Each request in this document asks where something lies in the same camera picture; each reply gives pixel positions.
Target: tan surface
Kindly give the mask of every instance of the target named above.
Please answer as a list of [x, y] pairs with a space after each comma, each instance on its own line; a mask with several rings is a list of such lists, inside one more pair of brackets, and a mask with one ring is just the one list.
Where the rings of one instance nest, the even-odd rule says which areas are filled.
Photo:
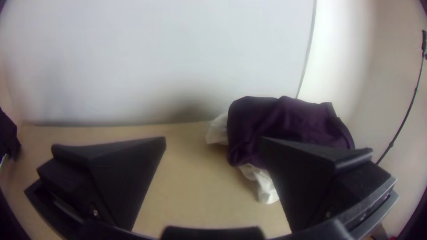
[[206, 123], [111, 128], [24, 126], [17, 162], [6, 162], [0, 186], [11, 209], [34, 240], [59, 239], [32, 207], [24, 190], [37, 178], [36, 168], [48, 161], [53, 143], [86, 145], [165, 136], [166, 152], [145, 196], [133, 228], [160, 237], [166, 225], [190, 228], [259, 226], [267, 238], [289, 234], [279, 202], [258, 203], [256, 186], [226, 161], [226, 148], [204, 142]]

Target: white fabric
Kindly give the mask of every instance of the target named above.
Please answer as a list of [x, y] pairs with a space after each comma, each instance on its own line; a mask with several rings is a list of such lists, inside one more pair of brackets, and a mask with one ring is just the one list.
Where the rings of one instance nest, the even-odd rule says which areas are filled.
[[[210, 122], [210, 126], [205, 137], [207, 144], [218, 143], [228, 145], [227, 118], [228, 113], [223, 113]], [[272, 204], [279, 200], [276, 188], [273, 185], [273, 181], [268, 174], [268, 171], [257, 168], [251, 164], [245, 164], [238, 168], [247, 179], [258, 182], [259, 202]]]

